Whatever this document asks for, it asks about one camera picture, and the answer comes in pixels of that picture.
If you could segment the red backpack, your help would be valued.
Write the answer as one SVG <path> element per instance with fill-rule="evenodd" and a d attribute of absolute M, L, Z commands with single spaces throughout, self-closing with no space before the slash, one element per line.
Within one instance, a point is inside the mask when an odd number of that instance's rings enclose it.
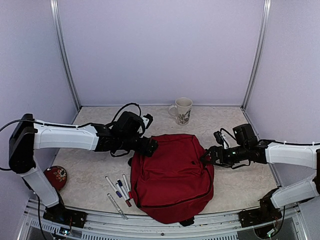
<path fill-rule="evenodd" d="M 214 196 L 215 169 L 204 164 L 206 150 L 192 134 L 155 136 L 151 157 L 134 153 L 130 184 L 138 209 L 162 224 L 193 225 Z"/>

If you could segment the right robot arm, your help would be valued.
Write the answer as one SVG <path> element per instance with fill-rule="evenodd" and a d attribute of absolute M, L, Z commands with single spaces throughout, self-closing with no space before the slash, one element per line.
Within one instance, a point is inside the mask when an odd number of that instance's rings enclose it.
<path fill-rule="evenodd" d="M 304 166 L 316 172 L 304 180 L 286 187 L 271 190 L 256 210 L 256 218 L 266 222 L 275 212 L 288 204 L 307 201 L 320 195 L 320 145 L 319 143 L 287 143 L 272 139 L 258 139 L 249 123 L 234 127 L 236 147 L 224 147 L 222 134 L 214 133 L 220 146 L 211 146 L 200 157 L 203 164 L 223 168 L 241 168 L 241 161 L 259 164 L 288 164 Z"/>

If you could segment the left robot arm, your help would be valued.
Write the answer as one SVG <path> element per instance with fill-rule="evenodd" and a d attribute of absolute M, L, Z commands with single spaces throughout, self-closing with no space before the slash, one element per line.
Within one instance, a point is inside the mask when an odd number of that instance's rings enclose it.
<path fill-rule="evenodd" d="M 17 126 L 9 139 L 9 168 L 20 175 L 24 182 L 42 201 L 50 214 L 63 223 L 70 218 L 70 211 L 57 190 L 40 170 L 34 151 L 41 149 L 82 149 L 93 152 L 116 151 L 125 155 L 130 151 L 151 157 L 158 148 L 155 139 L 145 137 L 153 117 L 139 116 L 124 111 L 110 123 L 86 123 L 83 125 L 62 125 L 36 120 L 32 114 L 25 114 L 16 121 Z"/>

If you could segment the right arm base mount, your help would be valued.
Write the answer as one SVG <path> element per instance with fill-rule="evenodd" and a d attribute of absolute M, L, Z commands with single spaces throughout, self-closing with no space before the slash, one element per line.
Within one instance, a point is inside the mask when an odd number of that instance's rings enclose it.
<path fill-rule="evenodd" d="M 260 208 L 244 209 L 238 213 L 238 216 L 242 228 L 272 222 L 283 217 L 278 209 L 272 212 L 263 212 Z"/>

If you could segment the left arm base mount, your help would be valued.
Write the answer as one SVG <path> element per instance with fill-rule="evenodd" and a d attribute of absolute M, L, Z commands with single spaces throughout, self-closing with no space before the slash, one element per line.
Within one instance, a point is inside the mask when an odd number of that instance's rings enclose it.
<path fill-rule="evenodd" d="M 67 208 L 63 210 L 47 209 L 43 214 L 43 218 L 58 224 L 83 229 L 87 219 L 87 213 Z"/>

